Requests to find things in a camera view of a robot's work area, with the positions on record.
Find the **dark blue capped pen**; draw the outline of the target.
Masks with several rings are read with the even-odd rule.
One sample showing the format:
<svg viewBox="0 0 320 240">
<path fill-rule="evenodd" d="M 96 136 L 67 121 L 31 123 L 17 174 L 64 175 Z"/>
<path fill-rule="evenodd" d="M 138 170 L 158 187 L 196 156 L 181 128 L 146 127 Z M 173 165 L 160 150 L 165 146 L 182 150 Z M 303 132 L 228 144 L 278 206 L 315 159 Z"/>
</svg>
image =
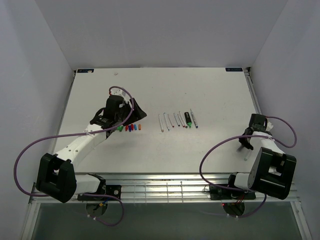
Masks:
<svg viewBox="0 0 320 240">
<path fill-rule="evenodd" d="M 173 116 L 174 116 L 174 119 L 175 119 L 177 126 L 180 127 L 181 125 L 180 125 L 180 122 L 179 122 L 178 117 L 175 112 L 173 113 Z"/>
</svg>

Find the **green capped white pen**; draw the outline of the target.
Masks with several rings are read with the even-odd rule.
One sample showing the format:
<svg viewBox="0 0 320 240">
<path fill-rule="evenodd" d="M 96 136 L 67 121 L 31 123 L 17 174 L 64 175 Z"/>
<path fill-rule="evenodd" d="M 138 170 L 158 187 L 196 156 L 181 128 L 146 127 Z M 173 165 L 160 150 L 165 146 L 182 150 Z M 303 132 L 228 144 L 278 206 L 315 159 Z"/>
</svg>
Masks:
<svg viewBox="0 0 320 240">
<path fill-rule="evenodd" d="M 181 118 L 181 120 L 182 120 L 182 123 L 183 123 L 184 127 L 187 129 L 187 128 L 188 128 L 188 125 L 187 125 L 186 120 L 185 120 L 185 117 L 183 116 L 183 114 L 181 113 L 181 111 L 179 111 L 179 116 L 180 116 L 180 118 Z"/>
</svg>

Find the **blue capped white pen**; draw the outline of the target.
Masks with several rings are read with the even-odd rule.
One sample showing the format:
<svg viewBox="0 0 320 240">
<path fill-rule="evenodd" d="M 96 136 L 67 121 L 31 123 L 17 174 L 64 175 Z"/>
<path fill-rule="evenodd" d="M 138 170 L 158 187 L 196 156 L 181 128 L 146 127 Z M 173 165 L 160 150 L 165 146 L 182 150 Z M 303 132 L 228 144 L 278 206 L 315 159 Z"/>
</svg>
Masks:
<svg viewBox="0 0 320 240">
<path fill-rule="evenodd" d="M 163 118 L 164 118 L 166 129 L 168 131 L 170 131 L 170 126 L 169 126 L 169 123 L 168 123 L 167 114 L 165 112 L 163 113 Z"/>
</svg>

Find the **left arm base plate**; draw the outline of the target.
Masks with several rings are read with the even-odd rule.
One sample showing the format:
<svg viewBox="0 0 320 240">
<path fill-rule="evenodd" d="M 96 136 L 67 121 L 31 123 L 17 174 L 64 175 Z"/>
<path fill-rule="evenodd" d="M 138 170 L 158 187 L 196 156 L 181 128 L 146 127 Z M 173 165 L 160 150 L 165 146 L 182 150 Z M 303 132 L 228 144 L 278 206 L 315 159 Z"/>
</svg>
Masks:
<svg viewBox="0 0 320 240">
<path fill-rule="evenodd" d="M 99 186 L 96 192 L 86 192 L 84 194 L 79 194 L 77 196 L 78 201 L 114 201 L 115 199 L 110 197 L 105 197 L 105 195 L 121 199 L 121 185 L 102 185 Z"/>
</svg>

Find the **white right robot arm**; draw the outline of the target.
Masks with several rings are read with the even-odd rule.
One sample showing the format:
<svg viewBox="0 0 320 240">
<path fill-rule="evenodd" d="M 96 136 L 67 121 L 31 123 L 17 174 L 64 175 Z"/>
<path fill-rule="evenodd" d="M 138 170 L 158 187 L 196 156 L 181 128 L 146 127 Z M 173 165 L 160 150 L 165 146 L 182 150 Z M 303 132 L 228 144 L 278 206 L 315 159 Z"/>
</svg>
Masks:
<svg viewBox="0 0 320 240">
<path fill-rule="evenodd" d="M 248 173 L 230 175 L 226 194 L 237 199 L 244 191 L 255 191 L 284 200 L 290 193 L 297 159 L 286 154 L 275 143 L 272 126 L 265 115 L 253 113 L 248 127 L 239 138 L 244 160 L 252 164 Z"/>
</svg>

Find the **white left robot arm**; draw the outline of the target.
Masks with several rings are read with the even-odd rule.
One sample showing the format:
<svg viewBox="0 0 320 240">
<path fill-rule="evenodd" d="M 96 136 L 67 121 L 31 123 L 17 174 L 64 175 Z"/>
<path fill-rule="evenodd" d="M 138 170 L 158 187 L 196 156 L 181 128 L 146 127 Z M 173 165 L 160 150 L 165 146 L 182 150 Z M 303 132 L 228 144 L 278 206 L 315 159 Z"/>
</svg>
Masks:
<svg viewBox="0 0 320 240">
<path fill-rule="evenodd" d="M 61 203 L 82 194 L 102 199 L 106 195 L 105 179 L 92 173 L 76 176 L 76 168 L 118 127 L 130 126 L 146 116 L 134 98 L 126 101 L 122 95 L 110 95 L 105 107 L 96 112 L 82 135 L 55 154 L 42 156 L 36 189 Z"/>
</svg>

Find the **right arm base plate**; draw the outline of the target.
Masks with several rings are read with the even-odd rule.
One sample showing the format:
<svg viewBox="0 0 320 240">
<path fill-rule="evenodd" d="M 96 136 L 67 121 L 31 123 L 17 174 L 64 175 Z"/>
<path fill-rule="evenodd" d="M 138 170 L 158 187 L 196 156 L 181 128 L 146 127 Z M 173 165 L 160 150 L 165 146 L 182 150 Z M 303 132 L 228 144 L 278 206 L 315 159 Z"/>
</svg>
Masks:
<svg viewBox="0 0 320 240">
<path fill-rule="evenodd" d="M 252 191 L 230 190 L 207 184 L 203 190 L 205 194 L 209 194 L 211 200 L 255 200 L 256 194 Z"/>
</svg>

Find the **green black highlighter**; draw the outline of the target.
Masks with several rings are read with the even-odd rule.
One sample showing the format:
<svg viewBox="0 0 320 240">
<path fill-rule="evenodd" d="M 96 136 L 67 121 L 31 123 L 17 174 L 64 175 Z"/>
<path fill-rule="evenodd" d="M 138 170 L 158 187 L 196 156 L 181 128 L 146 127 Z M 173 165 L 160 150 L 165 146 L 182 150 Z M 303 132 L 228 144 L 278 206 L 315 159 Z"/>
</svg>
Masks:
<svg viewBox="0 0 320 240">
<path fill-rule="evenodd" d="M 186 122 L 186 125 L 191 128 L 192 127 L 192 120 L 191 120 L 191 116 L 189 114 L 189 112 L 185 112 L 184 113 L 184 117 L 185 117 L 185 122 Z"/>
</svg>

